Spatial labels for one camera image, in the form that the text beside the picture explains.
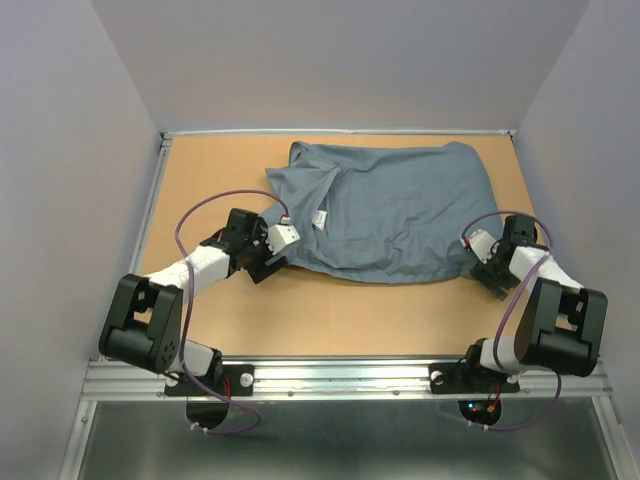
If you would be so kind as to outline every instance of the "gray wall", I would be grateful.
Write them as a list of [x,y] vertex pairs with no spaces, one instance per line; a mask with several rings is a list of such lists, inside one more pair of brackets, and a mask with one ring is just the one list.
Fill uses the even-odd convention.
[[87,0],[0,15],[0,478],[57,478],[156,129]]
[[515,128],[587,0],[92,0],[163,131]]
[[640,3],[593,0],[516,135],[558,257],[609,296],[603,356],[640,458]]

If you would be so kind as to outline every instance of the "wooden table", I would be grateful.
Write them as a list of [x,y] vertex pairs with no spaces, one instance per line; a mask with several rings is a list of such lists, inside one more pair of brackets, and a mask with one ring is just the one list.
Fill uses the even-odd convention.
[[[288,163],[292,142],[367,147],[473,146],[489,173],[498,206],[533,213],[506,136],[208,136],[173,139],[141,262],[143,274],[180,258],[173,241],[179,218],[199,200],[238,188],[269,189],[264,169]],[[220,199],[183,228],[192,250],[221,228],[229,210],[260,212],[257,195]],[[522,307],[510,322],[514,331]],[[202,292],[189,338],[236,355],[461,354],[493,336],[507,306],[463,278],[433,284],[369,285],[290,268],[260,285],[237,273]]]

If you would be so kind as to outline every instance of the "black bracket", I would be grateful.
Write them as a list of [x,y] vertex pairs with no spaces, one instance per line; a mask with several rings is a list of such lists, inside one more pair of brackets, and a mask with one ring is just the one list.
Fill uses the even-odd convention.
[[255,212],[233,208],[227,225],[200,245],[219,248],[229,255],[228,275],[245,269],[257,284],[289,264],[286,257],[274,257],[267,238],[268,227],[264,218]]
[[[149,309],[149,323],[135,318]],[[116,287],[98,349],[107,357],[163,373],[178,354],[181,311],[181,289],[125,275]]]
[[518,382],[509,383],[508,375],[480,365],[484,339],[469,346],[464,359],[456,362],[438,362],[429,365],[431,393],[434,395],[483,394],[500,385],[502,393],[520,391]]
[[516,287],[520,280],[509,271],[509,263],[518,247],[536,247],[538,232],[535,220],[528,215],[509,215],[504,221],[502,238],[497,242],[495,253],[483,263],[478,261],[471,269],[471,276],[500,300],[507,297],[507,291]]
[[[607,303],[602,292],[573,292],[538,278],[514,338],[516,358],[563,375],[590,375],[598,362]],[[559,314],[575,330],[556,326]]]
[[[225,394],[225,381],[229,380],[231,386],[231,395],[233,397],[250,397],[253,395],[253,383],[249,386],[243,387],[240,383],[240,377],[242,374],[250,374],[252,377],[255,372],[255,367],[249,364],[238,365],[225,365],[220,375],[217,377],[211,376],[211,370],[206,376],[198,377],[202,383],[212,389],[214,392],[220,395]],[[204,397],[206,393],[200,390],[199,387],[189,381],[188,378],[180,376],[180,381],[169,387],[165,385],[164,394],[167,397]]]

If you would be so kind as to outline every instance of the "clothing tag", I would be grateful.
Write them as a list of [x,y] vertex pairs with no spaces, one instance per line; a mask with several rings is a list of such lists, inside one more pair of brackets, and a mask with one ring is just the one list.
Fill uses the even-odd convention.
[[316,214],[313,216],[313,220],[311,221],[311,223],[313,223],[313,226],[316,227],[319,230],[324,230],[324,224],[327,221],[327,212],[325,212],[324,210],[318,210],[316,211]]

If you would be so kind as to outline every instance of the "purple cable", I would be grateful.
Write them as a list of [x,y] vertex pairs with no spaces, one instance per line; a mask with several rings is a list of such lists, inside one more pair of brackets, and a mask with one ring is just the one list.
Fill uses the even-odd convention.
[[278,198],[276,195],[269,193],[269,192],[265,192],[263,190],[231,190],[228,192],[223,192],[223,193],[218,193],[217,195],[212,195],[208,198],[205,198],[204,200],[196,203],[193,207],[191,207],[189,210],[186,211],[186,213],[182,216],[182,218],[180,219],[180,221],[178,222],[178,225],[176,226],[176,230],[175,233],[173,235],[175,241],[176,241],[176,245],[178,245],[178,249],[180,250],[180,253],[182,254],[182,258],[184,259],[185,263],[187,264],[187,269],[189,270],[189,292],[187,295],[187,313],[185,315],[185,319],[184,319],[184,327],[182,327],[182,340],[180,341],[180,348],[178,349],[178,359],[180,360],[180,364],[182,365],[182,369],[184,370],[185,375],[187,376],[187,378],[191,381],[191,383],[193,383],[195,386],[197,386],[198,388],[200,388],[200,390],[202,390],[204,393],[206,393],[209,396],[212,396],[214,398],[217,398],[218,400],[223,401],[224,403],[226,403],[229,406],[234,406],[237,408],[240,408],[244,411],[247,412],[251,412],[256,416],[256,419],[253,423],[246,425],[244,427],[239,427],[239,428],[235,428],[232,430],[222,430],[222,431],[216,431],[214,429],[209,430],[206,427],[200,427],[199,425],[192,423],[191,427],[195,428],[205,434],[209,434],[209,435],[232,435],[235,433],[244,433],[244,432],[248,432],[249,430],[252,430],[253,428],[257,427],[260,422],[262,422],[262,414],[260,413],[260,411],[257,408],[251,407],[249,405],[246,405],[244,403],[241,402],[237,402],[235,400],[231,400],[230,398],[225,397],[224,395],[220,395],[219,393],[213,391],[212,389],[210,389],[209,387],[207,387],[204,383],[202,383],[200,380],[198,380],[196,378],[196,376],[191,372],[191,370],[189,370],[189,368],[187,367],[187,364],[185,362],[184,359],[184,348],[185,348],[185,344],[187,341],[187,334],[189,332],[189,324],[191,323],[191,314],[193,312],[193,291],[195,290],[195,271],[193,269],[193,265],[191,264],[191,262],[189,261],[189,253],[187,252],[187,249],[184,247],[182,240],[180,240],[180,230],[182,229],[182,226],[184,225],[184,222],[187,220],[187,218],[189,218],[189,216],[191,216],[191,214],[193,212],[195,212],[196,210],[198,210],[200,207],[206,205],[209,202],[212,202],[214,200],[217,200],[218,198],[221,197],[226,197],[229,195],[239,195],[242,193],[251,193],[251,194],[257,194],[257,195],[265,195],[267,197],[270,197],[272,199],[274,199],[276,202],[278,202],[280,205],[282,205],[282,207],[284,208],[285,214],[289,215],[289,209],[287,208],[287,206],[284,204],[284,202]]
[[[497,212],[486,213],[484,215],[479,216],[478,218],[476,218],[473,221],[471,221],[464,228],[464,230],[462,231],[462,235],[461,235],[462,238],[463,239],[467,238],[467,232],[469,231],[469,229],[471,227],[473,227],[473,225],[478,223],[480,220],[483,220],[483,219],[485,219],[487,217],[492,217],[494,215],[525,215],[527,217],[531,217],[538,225],[540,225],[540,228],[544,232],[545,236],[547,237],[547,242],[549,243],[549,253],[546,254],[546,255],[543,255],[533,265],[533,267],[531,267],[531,270],[529,270],[529,272],[527,272],[527,275],[525,275],[524,279],[520,282],[520,285],[518,286],[518,289],[516,290],[516,293],[514,294],[513,298],[511,299],[511,302],[509,303],[509,306],[507,307],[506,311],[504,312],[504,315],[502,316],[502,321],[500,322],[500,325],[498,325],[498,329],[496,330],[496,335],[495,335],[495,338],[493,340],[493,350],[492,350],[493,361],[496,363],[498,368],[500,368],[504,373],[510,373],[504,368],[504,365],[502,364],[502,362],[498,358],[498,345],[500,343],[500,339],[502,338],[502,333],[504,332],[504,329],[505,329],[505,327],[507,325],[507,321],[509,320],[509,317],[513,313],[513,310],[515,309],[516,304],[518,303],[518,300],[520,300],[520,297],[522,296],[522,294],[524,293],[525,289],[527,288],[527,285],[529,284],[529,282],[531,281],[533,276],[538,272],[538,270],[540,269],[542,264],[544,262],[546,262],[549,259],[549,257],[551,256],[551,252],[553,251],[553,249],[555,247],[555,242],[553,240],[553,237],[551,236],[551,232],[549,231],[549,229],[547,228],[547,226],[544,223],[542,223],[540,220],[538,220],[536,217],[534,217],[532,215],[529,215],[527,213],[518,212],[518,211],[515,211],[515,210],[499,210]],[[549,415],[551,415],[551,413],[558,406],[558,399],[560,398],[560,392],[562,391],[562,378],[560,377],[560,375],[558,373],[556,373],[556,377],[558,378],[558,387],[556,389],[556,394],[553,397],[553,400],[551,401],[551,404],[549,405],[549,407],[544,412],[542,412],[540,415],[538,415],[537,417],[533,418],[532,420],[529,420],[528,422],[525,422],[525,423],[522,423],[522,424],[519,424],[519,425],[510,425],[510,426],[506,426],[506,427],[499,427],[499,426],[498,427],[488,427],[488,430],[499,431],[499,432],[511,432],[511,431],[514,431],[514,430],[521,430],[523,428],[528,428],[528,427],[531,427],[533,425],[536,425],[537,423],[541,422],[542,420],[547,418]],[[478,425],[481,428],[485,428],[484,425],[480,425],[480,424],[474,424],[474,425]]]

